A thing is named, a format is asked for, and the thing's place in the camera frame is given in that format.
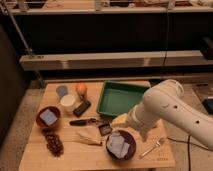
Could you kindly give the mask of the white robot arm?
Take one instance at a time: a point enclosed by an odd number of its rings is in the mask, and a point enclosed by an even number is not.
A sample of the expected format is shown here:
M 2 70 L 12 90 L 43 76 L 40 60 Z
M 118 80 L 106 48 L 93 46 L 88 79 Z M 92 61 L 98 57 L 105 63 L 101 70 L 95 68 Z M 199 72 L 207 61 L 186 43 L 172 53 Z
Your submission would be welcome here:
M 142 140 L 160 119 L 177 126 L 213 151 L 213 118 L 185 103 L 183 86 L 176 80 L 167 79 L 149 88 L 140 103 L 128 113 L 117 116 L 113 127 L 131 127 L 138 131 Z

